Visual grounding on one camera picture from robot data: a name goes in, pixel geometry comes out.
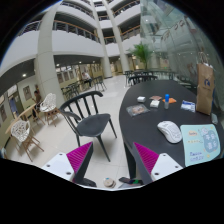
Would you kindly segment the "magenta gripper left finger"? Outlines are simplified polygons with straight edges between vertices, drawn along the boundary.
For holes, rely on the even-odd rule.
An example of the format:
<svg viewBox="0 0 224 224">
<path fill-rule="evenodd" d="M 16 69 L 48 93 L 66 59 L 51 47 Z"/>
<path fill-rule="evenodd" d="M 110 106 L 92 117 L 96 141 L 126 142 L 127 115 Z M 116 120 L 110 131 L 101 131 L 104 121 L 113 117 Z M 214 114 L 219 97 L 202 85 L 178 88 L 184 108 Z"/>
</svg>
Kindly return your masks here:
<svg viewBox="0 0 224 224">
<path fill-rule="evenodd" d="M 84 177 L 93 153 L 93 143 L 86 143 L 69 153 L 59 152 L 42 169 L 75 184 L 87 184 Z"/>
</svg>

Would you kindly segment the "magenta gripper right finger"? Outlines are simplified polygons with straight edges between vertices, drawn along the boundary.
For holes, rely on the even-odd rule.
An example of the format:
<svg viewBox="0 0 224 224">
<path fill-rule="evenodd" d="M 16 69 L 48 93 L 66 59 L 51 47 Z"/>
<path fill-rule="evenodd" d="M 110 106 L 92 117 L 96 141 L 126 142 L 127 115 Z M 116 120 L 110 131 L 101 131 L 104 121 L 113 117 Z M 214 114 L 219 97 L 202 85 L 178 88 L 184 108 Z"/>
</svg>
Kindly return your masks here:
<svg viewBox="0 0 224 224">
<path fill-rule="evenodd" d="M 167 153 L 157 154 L 136 142 L 133 143 L 133 154 L 144 182 L 154 182 L 182 169 Z"/>
</svg>

